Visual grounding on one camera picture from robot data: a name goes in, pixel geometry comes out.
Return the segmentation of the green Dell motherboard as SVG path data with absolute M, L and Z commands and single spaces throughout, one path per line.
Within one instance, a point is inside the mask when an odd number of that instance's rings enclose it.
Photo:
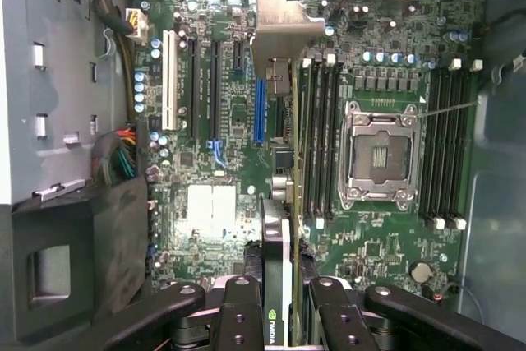
M 447 298 L 458 283 L 474 107 L 419 118 L 418 194 L 341 207 L 339 132 L 348 101 L 365 111 L 418 114 L 475 101 L 485 0 L 294 0 L 325 22 L 298 60 L 302 219 L 300 240 L 317 271 L 364 289 L 394 284 Z M 148 24 L 135 55 L 137 153 L 149 188 L 146 276 L 154 289 L 179 280 L 205 288 L 241 274 L 260 242 L 261 202 L 292 167 L 288 103 L 266 93 L 265 140 L 254 142 L 256 0 L 134 0 Z M 178 40 L 174 131 L 162 129 L 163 31 Z M 190 185 L 235 185 L 236 224 L 203 238 L 187 222 Z M 434 276 L 413 281 L 426 262 Z

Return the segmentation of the silver coin battery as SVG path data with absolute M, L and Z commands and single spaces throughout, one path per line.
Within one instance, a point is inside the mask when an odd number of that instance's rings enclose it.
M 414 262 L 409 268 L 409 275 L 414 282 L 424 284 L 434 276 L 432 268 L 423 261 Z

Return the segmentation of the silver chipset heatsink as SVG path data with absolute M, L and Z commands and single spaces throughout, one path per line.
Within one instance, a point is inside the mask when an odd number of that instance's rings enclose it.
M 187 222 L 203 238 L 224 238 L 235 227 L 236 204 L 235 185 L 190 185 Z

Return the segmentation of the black plastic shroud box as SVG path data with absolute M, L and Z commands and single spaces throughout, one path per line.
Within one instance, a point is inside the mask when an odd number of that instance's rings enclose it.
M 145 281 L 148 191 L 134 178 L 0 205 L 0 344 L 34 344 L 122 310 Z

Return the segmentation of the silver CPU socket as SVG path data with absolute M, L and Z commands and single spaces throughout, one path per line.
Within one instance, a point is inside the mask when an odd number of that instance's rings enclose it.
M 339 132 L 337 191 L 341 207 L 390 202 L 407 211 L 418 194 L 421 126 L 416 104 L 397 113 L 365 111 L 348 101 Z

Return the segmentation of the open dark grey PC case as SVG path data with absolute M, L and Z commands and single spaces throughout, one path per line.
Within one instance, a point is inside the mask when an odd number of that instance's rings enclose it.
M 115 52 L 123 72 L 126 117 L 96 137 L 90 151 L 90 176 L 76 187 L 62 184 L 49 194 L 29 198 L 48 201 L 84 187 L 113 187 L 134 178 L 145 180 L 137 153 L 135 55 L 146 45 L 149 28 L 136 14 L 134 0 L 118 7 L 113 0 L 92 0 L 91 9 L 104 26 L 108 51 Z M 468 153 L 464 230 L 458 283 L 447 298 L 411 292 L 526 343 L 526 0 L 485 0 L 484 31 L 477 52 L 483 67 L 478 76 L 472 145 Z M 300 267 L 301 334 L 298 345 L 264 351 L 325 351 L 309 340 L 311 304 L 307 272 Z M 334 276 L 346 289 L 363 292 Z M 176 283 L 198 284 L 188 280 Z M 210 291 L 215 284 L 205 291 Z M 127 307 L 167 288 L 154 289 L 146 276 L 132 300 L 120 311 L 34 344 L 0 344 L 0 351 L 102 351 L 102 324 Z

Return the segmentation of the blue expansion slot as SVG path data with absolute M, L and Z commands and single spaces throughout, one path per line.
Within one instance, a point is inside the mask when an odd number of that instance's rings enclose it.
M 254 112 L 254 142 L 263 144 L 265 140 L 266 83 L 256 81 L 255 112 Z

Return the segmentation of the CPU socket locking lever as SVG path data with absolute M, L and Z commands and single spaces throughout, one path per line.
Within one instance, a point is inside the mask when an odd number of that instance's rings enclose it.
M 472 101 L 472 102 L 468 102 L 464 104 L 456 104 L 456 105 L 453 105 L 447 108 L 436 109 L 433 111 L 428 111 L 426 113 L 418 114 L 416 118 L 428 118 L 428 117 L 435 116 L 438 114 L 449 113 L 449 112 L 453 112 L 455 110 L 460 110 L 460 109 L 467 109 L 467 108 L 471 108 L 471 107 L 478 106 L 478 105 L 479 105 L 478 101 Z

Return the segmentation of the white expansion slot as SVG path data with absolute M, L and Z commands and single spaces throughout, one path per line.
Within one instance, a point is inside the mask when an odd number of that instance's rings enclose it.
M 162 129 L 174 131 L 178 107 L 178 40 L 175 31 L 163 31 L 162 50 Z

